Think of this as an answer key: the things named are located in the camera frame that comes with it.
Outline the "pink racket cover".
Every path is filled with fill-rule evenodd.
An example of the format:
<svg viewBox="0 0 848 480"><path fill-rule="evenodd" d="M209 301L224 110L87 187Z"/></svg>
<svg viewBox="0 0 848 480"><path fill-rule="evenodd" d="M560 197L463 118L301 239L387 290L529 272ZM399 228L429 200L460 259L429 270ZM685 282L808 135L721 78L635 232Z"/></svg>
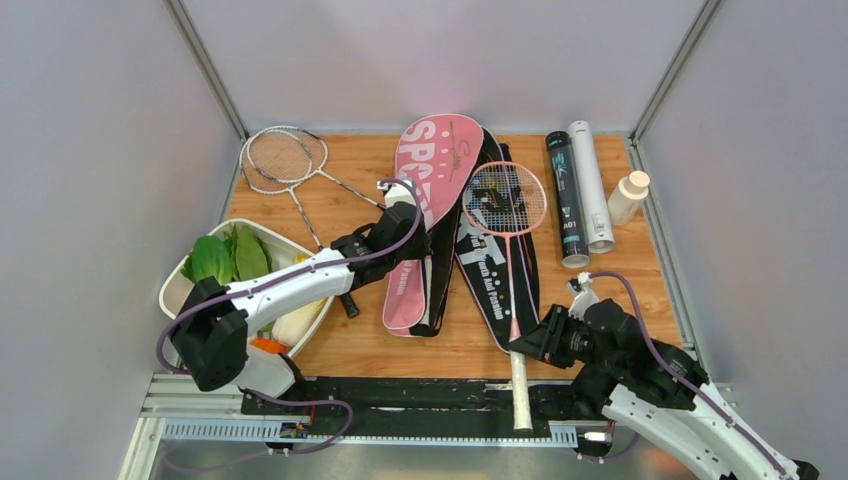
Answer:
<svg viewBox="0 0 848 480"><path fill-rule="evenodd" d="M401 262L389 274L382 322L402 337L434 337L441 329L449 291L457 202L476 168L482 126L462 114L436 114L415 121L395 151L395 174L415 182L431 253Z"/></svg>

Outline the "black shuttlecock tube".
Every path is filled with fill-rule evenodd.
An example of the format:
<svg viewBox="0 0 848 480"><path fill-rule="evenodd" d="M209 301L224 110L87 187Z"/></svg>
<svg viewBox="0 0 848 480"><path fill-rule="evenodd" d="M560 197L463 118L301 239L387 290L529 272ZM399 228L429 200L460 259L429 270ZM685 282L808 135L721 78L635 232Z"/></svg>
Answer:
<svg viewBox="0 0 848 480"><path fill-rule="evenodd" d="M553 131L546 136L545 143L553 169L562 265L569 269L581 269L589 265L590 256L571 140L565 131Z"/></svg>

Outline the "black racket cover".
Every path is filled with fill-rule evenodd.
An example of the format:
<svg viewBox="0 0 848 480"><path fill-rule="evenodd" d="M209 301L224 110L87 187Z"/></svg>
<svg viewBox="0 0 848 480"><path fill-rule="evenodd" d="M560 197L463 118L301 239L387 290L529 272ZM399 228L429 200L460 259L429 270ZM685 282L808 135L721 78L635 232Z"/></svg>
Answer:
<svg viewBox="0 0 848 480"><path fill-rule="evenodd" d="M523 329L539 323L540 278L532 236L525 234L511 242L484 233L470 224L462 205L456 204L429 230L432 267L425 272L426 313L410 329L414 337L434 337L442 327L451 275L458 267L469 287L472 300L498 348L508 351L512 310L506 252L512 252L512 265L518 319Z"/></svg>

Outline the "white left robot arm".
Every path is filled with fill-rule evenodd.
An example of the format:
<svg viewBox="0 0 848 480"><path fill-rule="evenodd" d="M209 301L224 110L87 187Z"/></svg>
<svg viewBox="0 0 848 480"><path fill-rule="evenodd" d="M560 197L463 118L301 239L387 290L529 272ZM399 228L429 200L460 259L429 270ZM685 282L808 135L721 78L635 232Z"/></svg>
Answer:
<svg viewBox="0 0 848 480"><path fill-rule="evenodd" d="M226 286L213 277L199 281L157 345L171 343L200 391L234 385L267 394L278 412L293 414L306 399L298 368L289 355L266 352L249 336L309 303L382 280L401 262L423 258L429 244L421 209L398 202L376 223L304 262Z"/></svg>

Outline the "white shuttlecock tube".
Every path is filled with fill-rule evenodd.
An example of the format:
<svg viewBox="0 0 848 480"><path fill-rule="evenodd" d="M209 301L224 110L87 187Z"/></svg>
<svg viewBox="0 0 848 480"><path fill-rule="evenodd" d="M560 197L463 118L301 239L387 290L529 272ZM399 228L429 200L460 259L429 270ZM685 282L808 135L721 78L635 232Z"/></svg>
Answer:
<svg viewBox="0 0 848 480"><path fill-rule="evenodd" d="M614 249L615 238L590 125L577 120L566 132L571 140L588 250L594 254L607 253Z"/></svg>

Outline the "pink racket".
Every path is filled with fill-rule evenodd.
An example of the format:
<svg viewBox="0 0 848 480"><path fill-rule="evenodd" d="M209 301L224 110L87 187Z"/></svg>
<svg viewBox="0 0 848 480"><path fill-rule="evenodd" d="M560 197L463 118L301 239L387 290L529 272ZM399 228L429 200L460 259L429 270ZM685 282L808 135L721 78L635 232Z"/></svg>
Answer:
<svg viewBox="0 0 848 480"><path fill-rule="evenodd" d="M480 231L505 241L509 285L508 340L521 337L517 318L511 241L534 230L546 213L547 200L537 177L526 167L507 161L477 168L461 196L463 211Z"/></svg>

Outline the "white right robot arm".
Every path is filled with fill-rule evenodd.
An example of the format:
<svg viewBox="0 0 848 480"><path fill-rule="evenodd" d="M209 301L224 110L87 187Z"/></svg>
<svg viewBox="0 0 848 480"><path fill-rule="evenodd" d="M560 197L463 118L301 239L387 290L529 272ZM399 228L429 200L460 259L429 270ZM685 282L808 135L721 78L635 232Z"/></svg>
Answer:
<svg viewBox="0 0 848 480"><path fill-rule="evenodd" d="M811 463L770 447L732 411L698 361L654 340L611 299L552 306L531 329L513 327L511 354L557 368L577 362L570 411L631 428L700 479L817 479Z"/></svg>

